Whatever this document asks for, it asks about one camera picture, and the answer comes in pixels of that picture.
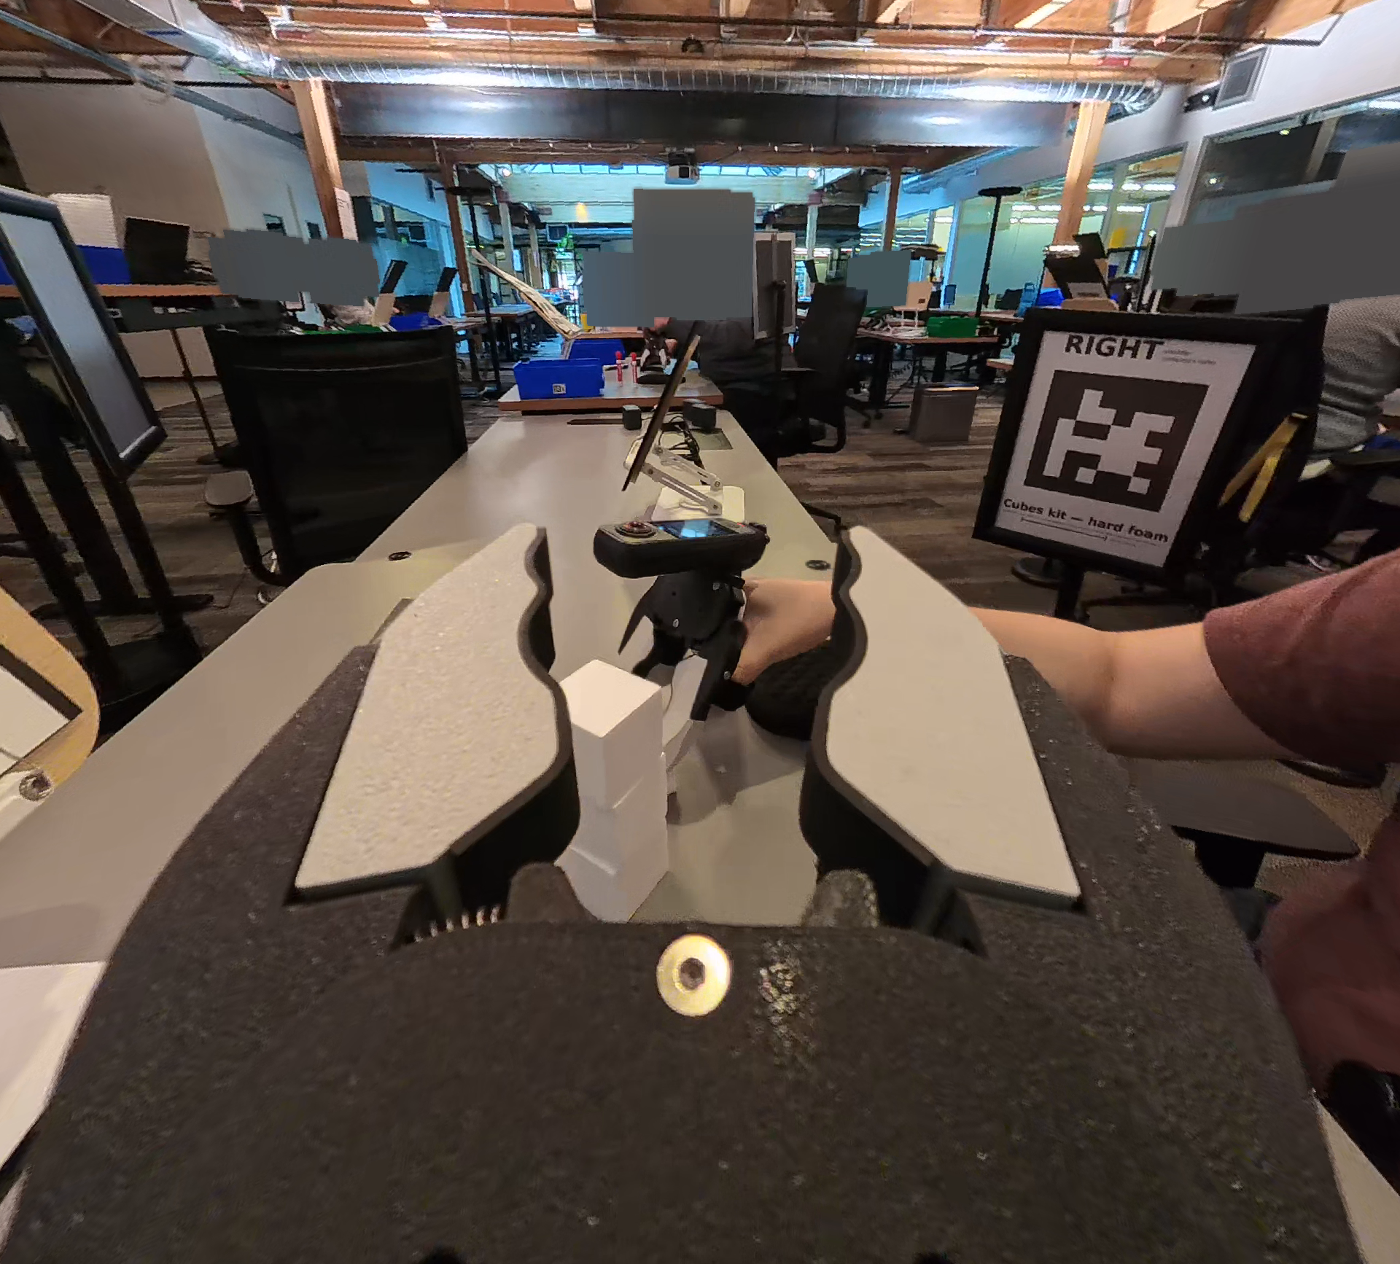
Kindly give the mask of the tan board on clear stand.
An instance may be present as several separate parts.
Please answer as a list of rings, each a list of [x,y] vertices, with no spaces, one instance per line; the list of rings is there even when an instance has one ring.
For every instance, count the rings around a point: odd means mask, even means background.
[[[638,477],[645,476],[660,486],[663,492],[670,492],[673,499],[680,504],[679,508],[683,512],[689,512],[691,520],[737,523],[745,518],[743,490],[740,488],[721,485],[720,480],[702,466],[660,445],[661,431],[666,426],[686,367],[691,364],[698,343],[699,336],[694,332],[676,355],[673,368],[645,423],[645,429],[634,441],[626,455],[622,490],[631,489],[637,485]]]

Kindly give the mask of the grey trash bin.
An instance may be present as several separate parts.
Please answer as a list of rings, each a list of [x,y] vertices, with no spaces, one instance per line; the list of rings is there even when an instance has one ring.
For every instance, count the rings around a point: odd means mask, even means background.
[[[924,384],[914,390],[905,426],[923,447],[962,447],[969,442],[978,406],[974,384]]]

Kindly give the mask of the person's right forearm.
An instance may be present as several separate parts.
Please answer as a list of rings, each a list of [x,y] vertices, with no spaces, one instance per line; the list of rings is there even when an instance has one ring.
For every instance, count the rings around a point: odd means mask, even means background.
[[[1273,754],[1219,681],[1198,623],[1109,633],[1007,610],[974,609],[972,616],[1114,756],[1246,762]]]

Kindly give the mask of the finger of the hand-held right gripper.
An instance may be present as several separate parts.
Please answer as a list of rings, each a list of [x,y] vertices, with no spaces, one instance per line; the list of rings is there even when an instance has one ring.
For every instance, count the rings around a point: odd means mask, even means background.
[[[631,610],[616,645],[616,660],[638,679],[651,679],[657,668],[670,664],[667,625],[657,620],[653,595],[641,595]]]
[[[702,642],[663,639],[675,652],[661,686],[661,757],[666,775],[675,776],[695,731],[714,709],[736,711],[748,689],[733,680],[746,630],[715,630]]]

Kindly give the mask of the silver ceiling air duct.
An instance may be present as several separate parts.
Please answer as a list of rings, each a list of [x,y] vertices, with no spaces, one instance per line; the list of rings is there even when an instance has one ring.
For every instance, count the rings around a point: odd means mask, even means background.
[[[958,101],[1011,104],[1119,104],[1130,114],[1149,110],[1159,84],[1138,82],[982,82],[955,76],[879,75],[836,71],[764,71],[755,62],[739,68],[621,65],[578,68],[505,62],[398,63],[377,57],[285,56],[202,14],[193,0],[74,0],[91,14],[258,82],[323,81],[339,85],[440,87],[481,92],[573,91],[616,94],[683,94],[801,97],[879,101]]]

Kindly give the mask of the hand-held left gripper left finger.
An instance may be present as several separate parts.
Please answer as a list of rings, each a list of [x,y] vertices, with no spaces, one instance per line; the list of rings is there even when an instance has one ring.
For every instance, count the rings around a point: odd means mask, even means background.
[[[551,679],[551,559],[521,524],[386,623],[294,875],[306,905],[408,897],[419,941],[504,918],[516,872],[578,824]]]

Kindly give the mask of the printed instruction sheet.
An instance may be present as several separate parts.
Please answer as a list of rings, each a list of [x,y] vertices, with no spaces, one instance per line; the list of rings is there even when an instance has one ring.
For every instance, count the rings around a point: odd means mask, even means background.
[[[29,760],[81,714],[43,679],[33,681],[1,668],[1,773]]]

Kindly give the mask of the framed marker sign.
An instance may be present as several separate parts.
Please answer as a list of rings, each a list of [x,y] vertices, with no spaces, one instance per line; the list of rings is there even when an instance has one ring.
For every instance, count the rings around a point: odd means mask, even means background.
[[[1090,574],[1227,603],[1312,450],[1325,320],[1026,311],[974,539],[1057,562],[1058,620]]]

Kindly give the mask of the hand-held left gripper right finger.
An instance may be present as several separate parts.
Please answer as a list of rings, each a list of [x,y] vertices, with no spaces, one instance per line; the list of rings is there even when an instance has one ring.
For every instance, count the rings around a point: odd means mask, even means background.
[[[949,929],[965,896],[1070,912],[1080,886],[1001,648],[864,527],[841,539],[800,833],[818,875],[857,872],[880,923]]]

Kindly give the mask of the blue plastic bin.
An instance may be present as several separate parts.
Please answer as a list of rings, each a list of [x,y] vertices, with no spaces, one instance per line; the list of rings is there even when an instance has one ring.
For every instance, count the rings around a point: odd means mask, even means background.
[[[596,400],[605,387],[599,359],[532,359],[513,367],[514,391],[524,406]]]

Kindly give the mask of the person's right hand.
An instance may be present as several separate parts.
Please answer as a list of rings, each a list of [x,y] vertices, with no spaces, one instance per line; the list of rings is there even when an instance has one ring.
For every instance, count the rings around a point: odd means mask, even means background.
[[[823,579],[758,578],[743,584],[743,645],[731,673],[750,686],[768,668],[812,652],[831,636],[834,603]]]

